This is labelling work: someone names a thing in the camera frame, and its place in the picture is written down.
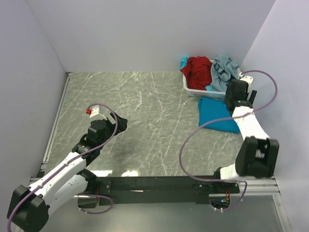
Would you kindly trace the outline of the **blue t shirt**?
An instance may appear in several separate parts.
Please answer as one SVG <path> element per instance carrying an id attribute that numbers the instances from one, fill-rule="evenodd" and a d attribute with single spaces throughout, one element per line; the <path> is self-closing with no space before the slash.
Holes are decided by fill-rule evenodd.
<path id="1" fill-rule="evenodd" d="M 226 104 L 223 100 L 216 100 L 204 97 L 198 100 L 197 105 L 199 111 L 199 126 L 211 120 L 230 117 L 230 113 L 227 110 Z M 235 134 L 240 133 L 239 127 L 233 119 L 210 123 L 204 128 Z"/>

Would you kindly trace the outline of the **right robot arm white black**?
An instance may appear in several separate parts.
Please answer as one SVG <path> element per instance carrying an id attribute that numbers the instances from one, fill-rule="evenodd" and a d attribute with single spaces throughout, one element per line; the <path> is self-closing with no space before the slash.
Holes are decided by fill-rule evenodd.
<path id="1" fill-rule="evenodd" d="M 251 77 L 243 77 L 227 87 L 224 103 L 240 130 L 243 143 L 235 162 L 214 172 L 217 179 L 270 178 L 274 174 L 280 145 L 266 134 L 254 115 L 257 91 L 250 92 L 252 81 Z"/>

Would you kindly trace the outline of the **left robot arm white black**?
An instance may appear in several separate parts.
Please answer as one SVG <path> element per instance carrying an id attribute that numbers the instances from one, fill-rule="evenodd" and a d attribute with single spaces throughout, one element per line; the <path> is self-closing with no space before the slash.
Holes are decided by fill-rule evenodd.
<path id="1" fill-rule="evenodd" d="M 60 206 L 75 195 L 93 197 L 95 203 L 108 197 L 107 190 L 100 192 L 100 182 L 86 167 L 100 154 L 101 149 L 114 136 L 127 129 L 128 120 L 112 112 L 112 123 L 103 114 L 90 123 L 88 131 L 64 160 L 47 175 L 25 187 L 18 186 L 8 209 L 9 232 L 39 232 Z"/>

